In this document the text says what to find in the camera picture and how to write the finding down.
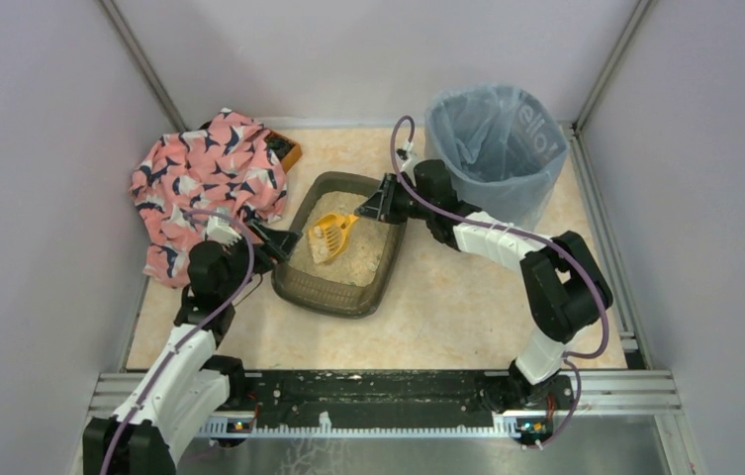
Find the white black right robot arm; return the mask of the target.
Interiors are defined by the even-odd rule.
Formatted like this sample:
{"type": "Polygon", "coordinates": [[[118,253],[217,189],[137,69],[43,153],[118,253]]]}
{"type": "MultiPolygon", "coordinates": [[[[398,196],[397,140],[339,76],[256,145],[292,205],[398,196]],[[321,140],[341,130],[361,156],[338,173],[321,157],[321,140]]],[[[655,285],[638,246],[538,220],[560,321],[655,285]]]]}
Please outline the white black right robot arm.
{"type": "Polygon", "coordinates": [[[461,200],[444,164],[420,162],[412,173],[388,173],[355,216],[399,225],[422,220],[433,237],[485,257],[522,278],[535,329],[512,362],[512,378],[535,386],[560,369],[581,330],[606,320],[613,295],[585,240],[575,232],[544,237],[521,231],[461,200]]]}

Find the yellow litter scoop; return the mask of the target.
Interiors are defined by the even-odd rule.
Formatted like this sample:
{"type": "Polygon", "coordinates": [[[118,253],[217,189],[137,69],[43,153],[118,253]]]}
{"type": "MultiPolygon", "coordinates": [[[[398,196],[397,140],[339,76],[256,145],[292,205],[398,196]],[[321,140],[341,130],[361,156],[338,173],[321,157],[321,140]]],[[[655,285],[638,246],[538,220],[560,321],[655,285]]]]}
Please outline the yellow litter scoop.
{"type": "Polygon", "coordinates": [[[325,264],[340,255],[348,244],[351,230],[359,217],[354,214],[326,214],[307,231],[308,246],[314,264],[325,264]]]}

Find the pink patterned cloth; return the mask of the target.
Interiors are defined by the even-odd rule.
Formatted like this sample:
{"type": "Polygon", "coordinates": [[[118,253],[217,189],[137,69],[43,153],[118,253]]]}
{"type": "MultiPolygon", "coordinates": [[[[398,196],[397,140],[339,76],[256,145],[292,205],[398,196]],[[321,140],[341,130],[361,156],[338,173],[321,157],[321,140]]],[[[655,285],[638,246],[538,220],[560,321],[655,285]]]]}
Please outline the pink patterned cloth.
{"type": "Polygon", "coordinates": [[[191,210],[241,221],[278,221],[287,202],[287,177],[263,124],[222,109],[206,127],[161,136],[132,174],[129,196],[150,245],[144,273],[168,287],[188,284],[188,253],[207,238],[191,210]]]}

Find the beige cat litter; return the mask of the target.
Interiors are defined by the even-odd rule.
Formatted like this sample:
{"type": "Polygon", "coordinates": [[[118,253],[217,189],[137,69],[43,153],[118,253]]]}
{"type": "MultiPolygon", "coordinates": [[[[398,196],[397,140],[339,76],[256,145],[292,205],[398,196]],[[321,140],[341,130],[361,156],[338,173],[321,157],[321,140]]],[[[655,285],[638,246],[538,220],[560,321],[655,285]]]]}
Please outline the beige cat litter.
{"type": "Polygon", "coordinates": [[[326,229],[319,225],[319,220],[330,214],[350,216],[364,201],[365,197],[358,194],[323,194],[305,221],[289,266],[338,284],[369,285],[377,273],[391,227],[358,218],[346,235],[342,252],[331,254],[326,229]]]}

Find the orange box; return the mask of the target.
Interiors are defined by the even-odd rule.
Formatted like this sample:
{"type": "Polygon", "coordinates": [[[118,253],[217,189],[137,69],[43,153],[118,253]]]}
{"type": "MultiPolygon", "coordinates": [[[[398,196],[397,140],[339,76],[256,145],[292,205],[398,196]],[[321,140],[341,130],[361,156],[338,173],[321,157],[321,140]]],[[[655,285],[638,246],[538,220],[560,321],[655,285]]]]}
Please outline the orange box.
{"type": "Polygon", "coordinates": [[[297,142],[278,132],[271,131],[265,141],[279,159],[285,173],[290,171],[302,157],[302,147],[297,142]]]}

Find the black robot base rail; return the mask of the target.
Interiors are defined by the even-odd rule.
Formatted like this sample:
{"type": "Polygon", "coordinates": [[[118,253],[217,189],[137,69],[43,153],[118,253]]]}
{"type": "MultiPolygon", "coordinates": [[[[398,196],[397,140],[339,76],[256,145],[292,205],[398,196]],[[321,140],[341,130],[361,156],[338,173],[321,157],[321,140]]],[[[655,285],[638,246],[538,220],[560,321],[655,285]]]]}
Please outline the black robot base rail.
{"type": "Polygon", "coordinates": [[[201,437],[545,437],[575,390],[555,375],[529,386],[506,370],[249,372],[201,437]]]}

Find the dark translucent litter box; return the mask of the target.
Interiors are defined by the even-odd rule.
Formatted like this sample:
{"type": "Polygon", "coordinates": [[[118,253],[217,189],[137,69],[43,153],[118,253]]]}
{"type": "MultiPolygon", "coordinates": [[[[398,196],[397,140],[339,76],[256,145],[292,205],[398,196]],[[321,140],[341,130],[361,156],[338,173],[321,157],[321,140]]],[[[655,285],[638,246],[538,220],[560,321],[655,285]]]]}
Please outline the dark translucent litter box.
{"type": "MultiPolygon", "coordinates": [[[[339,171],[321,174],[309,187],[294,214],[289,230],[303,234],[305,221],[323,194],[346,192],[362,195],[366,201],[379,184],[376,179],[358,174],[339,171]]],[[[294,305],[324,315],[358,319],[373,314],[387,289],[407,227],[405,224],[389,226],[391,229],[380,265],[369,285],[358,287],[326,281],[291,268],[289,259],[277,265],[272,272],[274,291],[294,305]]]]}

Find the grey ribbed trash bin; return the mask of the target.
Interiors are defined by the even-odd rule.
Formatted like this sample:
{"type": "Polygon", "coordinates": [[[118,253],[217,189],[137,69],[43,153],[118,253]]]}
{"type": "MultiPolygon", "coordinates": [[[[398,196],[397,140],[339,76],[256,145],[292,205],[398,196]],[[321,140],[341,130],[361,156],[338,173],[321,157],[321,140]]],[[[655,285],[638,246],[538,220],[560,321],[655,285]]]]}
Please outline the grey ribbed trash bin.
{"type": "Polygon", "coordinates": [[[508,192],[481,199],[475,206],[501,223],[533,231],[545,213],[552,194],[552,191],[535,194],[508,192]]]}

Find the light blue bin liner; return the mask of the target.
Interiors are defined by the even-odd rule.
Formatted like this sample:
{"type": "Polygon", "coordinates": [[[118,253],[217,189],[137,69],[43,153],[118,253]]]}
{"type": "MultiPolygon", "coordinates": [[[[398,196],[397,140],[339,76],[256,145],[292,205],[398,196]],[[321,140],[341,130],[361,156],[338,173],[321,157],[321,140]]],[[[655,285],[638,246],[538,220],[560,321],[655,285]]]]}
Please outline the light blue bin liner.
{"type": "Polygon", "coordinates": [[[507,84],[437,94],[424,133],[424,156],[444,162],[458,198],[473,206],[496,194],[553,192],[570,151],[545,106],[507,84]]]}

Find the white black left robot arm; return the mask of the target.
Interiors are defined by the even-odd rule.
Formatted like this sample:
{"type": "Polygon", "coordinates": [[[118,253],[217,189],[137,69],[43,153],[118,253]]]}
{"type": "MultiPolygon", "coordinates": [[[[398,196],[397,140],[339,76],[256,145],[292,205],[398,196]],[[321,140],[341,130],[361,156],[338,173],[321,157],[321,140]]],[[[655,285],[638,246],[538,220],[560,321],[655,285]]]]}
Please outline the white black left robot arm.
{"type": "Polygon", "coordinates": [[[82,436],[85,474],[174,474],[192,439],[217,409],[246,401],[243,363],[216,353],[234,300],[256,275],[289,260],[301,235],[210,213],[208,239],[188,253],[188,284],[168,340],[113,413],[82,436]]]}

